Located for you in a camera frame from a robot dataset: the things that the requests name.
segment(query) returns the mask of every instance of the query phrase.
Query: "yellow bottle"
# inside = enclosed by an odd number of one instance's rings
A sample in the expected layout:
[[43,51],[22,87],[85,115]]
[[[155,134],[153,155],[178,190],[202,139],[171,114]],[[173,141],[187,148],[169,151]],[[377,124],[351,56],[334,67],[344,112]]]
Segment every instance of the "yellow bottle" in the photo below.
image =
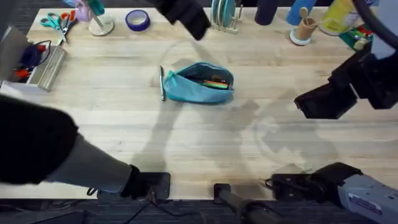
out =
[[[366,0],[371,5],[373,0]],[[323,21],[319,29],[329,35],[340,35],[350,30],[359,19],[352,0],[335,0],[323,16]]]

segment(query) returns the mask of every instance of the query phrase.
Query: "blue bottle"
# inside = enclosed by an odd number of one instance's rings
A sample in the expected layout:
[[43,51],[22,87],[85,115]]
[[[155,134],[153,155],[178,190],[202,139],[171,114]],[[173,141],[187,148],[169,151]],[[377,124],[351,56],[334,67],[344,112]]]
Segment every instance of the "blue bottle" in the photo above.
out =
[[290,8],[289,13],[286,16],[286,21],[293,26],[298,26],[303,19],[300,16],[300,9],[302,7],[306,7],[308,9],[308,14],[310,14],[313,6],[315,5],[317,0],[296,0]]

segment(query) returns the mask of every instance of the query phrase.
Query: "tape roll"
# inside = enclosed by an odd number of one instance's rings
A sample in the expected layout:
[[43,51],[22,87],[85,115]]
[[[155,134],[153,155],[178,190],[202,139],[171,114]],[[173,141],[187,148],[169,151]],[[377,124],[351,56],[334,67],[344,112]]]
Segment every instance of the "tape roll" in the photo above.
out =
[[150,26],[150,18],[144,10],[133,10],[126,15],[126,24],[133,31],[144,31]]

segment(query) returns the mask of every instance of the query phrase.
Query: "scissors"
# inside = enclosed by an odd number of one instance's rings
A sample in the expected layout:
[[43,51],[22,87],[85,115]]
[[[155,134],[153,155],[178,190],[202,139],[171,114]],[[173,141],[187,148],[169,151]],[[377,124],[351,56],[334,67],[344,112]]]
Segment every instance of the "scissors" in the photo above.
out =
[[44,27],[52,27],[54,30],[59,31],[62,34],[63,41],[67,42],[67,38],[61,29],[61,17],[55,13],[48,13],[47,17],[40,20],[40,24]]
[[60,16],[61,18],[61,29],[64,35],[68,34],[70,28],[72,28],[76,23],[76,11],[72,10],[70,13],[64,12]]

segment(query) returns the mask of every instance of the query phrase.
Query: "plate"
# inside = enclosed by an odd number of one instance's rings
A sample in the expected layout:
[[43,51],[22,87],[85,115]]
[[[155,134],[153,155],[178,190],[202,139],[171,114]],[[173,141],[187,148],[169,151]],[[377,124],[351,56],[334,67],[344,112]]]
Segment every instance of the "plate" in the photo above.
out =
[[224,7],[226,0],[220,0],[218,3],[218,23],[219,25],[223,25],[223,15],[224,15]]
[[223,15],[223,26],[229,27],[231,25],[232,18],[235,16],[235,0],[225,0]]
[[211,3],[211,19],[213,22],[217,25],[219,25],[218,22],[218,3],[220,0],[213,0]]

